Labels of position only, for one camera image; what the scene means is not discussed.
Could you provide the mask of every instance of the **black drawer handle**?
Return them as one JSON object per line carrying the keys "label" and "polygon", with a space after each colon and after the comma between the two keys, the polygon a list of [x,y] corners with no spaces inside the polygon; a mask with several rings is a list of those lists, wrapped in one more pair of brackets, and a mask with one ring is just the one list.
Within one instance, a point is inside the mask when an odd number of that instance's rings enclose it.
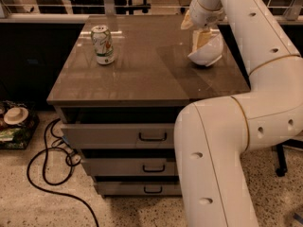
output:
{"label": "black drawer handle", "polygon": [[165,171],[165,165],[162,165],[162,168],[161,169],[158,169],[158,170],[148,170],[144,165],[142,166],[142,169],[144,172],[163,172]]}
{"label": "black drawer handle", "polygon": [[146,189],[147,187],[146,186],[144,186],[144,192],[146,193],[146,194],[159,194],[159,193],[162,193],[162,186],[160,186],[160,190],[159,191],[148,191],[147,189]]}
{"label": "black drawer handle", "polygon": [[140,141],[147,141],[147,142],[166,141],[167,138],[168,138],[168,134],[167,134],[167,133],[164,133],[164,137],[163,137],[163,138],[160,138],[160,139],[148,139],[148,138],[143,138],[143,137],[142,137],[142,133],[141,133],[141,132],[139,133],[139,139],[140,139]]}

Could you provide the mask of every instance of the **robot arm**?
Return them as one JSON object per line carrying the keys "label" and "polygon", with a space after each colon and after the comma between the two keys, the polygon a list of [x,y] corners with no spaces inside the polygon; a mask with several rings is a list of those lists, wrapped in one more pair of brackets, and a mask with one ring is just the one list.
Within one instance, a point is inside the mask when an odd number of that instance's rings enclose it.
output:
{"label": "robot arm", "polygon": [[[257,227],[240,155],[302,131],[303,60],[261,0],[220,1],[252,89],[180,112],[174,136],[178,172],[189,227]],[[204,13],[217,5],[193,0],[193,23],[204,26],[209,16],[196,15],[198,8]]]}

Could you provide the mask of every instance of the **soda can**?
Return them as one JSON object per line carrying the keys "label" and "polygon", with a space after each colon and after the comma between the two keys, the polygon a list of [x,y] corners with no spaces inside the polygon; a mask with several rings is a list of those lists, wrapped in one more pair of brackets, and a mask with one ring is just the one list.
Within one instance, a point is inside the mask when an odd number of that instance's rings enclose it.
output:
{"label": "soda can", "polygon": [[94,26],[91,30],[91,38],[95,48],[97,62],[109,64],[114,61],[114,48],[111,31],[107,26]]}

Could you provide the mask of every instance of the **terrazzo floor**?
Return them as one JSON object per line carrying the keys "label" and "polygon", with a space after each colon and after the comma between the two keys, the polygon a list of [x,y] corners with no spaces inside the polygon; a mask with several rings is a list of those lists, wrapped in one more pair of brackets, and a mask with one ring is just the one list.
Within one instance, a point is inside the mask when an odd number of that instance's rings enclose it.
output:
{"label": "terrazzo floor", "polygon": [[[30,159],[44,149],[46,125],[57,118],[55,112],[38,112],[40,124],[27,149],[0,151],[0,227],[7,226],[96,226],[91,213],[80,201],[52,195],[34,188],[27,180]],[[55,133],[61,134],[60,123]],[[49,134],[47,142],[54,138]],[[256,208],[260,227],[301,227],[303,218],[303,152],[285,149],[289,171],[285,177],[275,174],[276,153],[271,149],[242,155],[242,165]],[[36,184],[54,191],[75,195],[94,210],[99,226],[106,227],[185,227],[187,222],[182,198],[102,198],[82,166],[76,166],[72,178],[60,186],[47,186],[42,178],[44,156],[33,164],[30,176]],[[49,153],[47,178],[56,182],[68,173],[65,156]]]}

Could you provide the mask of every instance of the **drawer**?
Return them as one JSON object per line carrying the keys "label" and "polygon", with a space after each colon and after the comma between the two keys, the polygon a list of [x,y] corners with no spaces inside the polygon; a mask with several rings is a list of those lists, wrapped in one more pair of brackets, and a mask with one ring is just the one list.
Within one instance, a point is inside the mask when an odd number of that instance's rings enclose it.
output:
{"label": "drawer", "polygon": [[177,177],[151,179],[141,182],[140,179],[124,179],[126,181],[113,182],[104,179],[104,182],[95,182],[96,191],[102,196],[181,196],[181,186]]}
{"label": "drawer", "polygon": [[89,176],[174,176],[174,159],[90,159],[82,161]]}
{"label": "drawer", "polygon": [[63,124],[72,148],[173,148],[174,124]]}

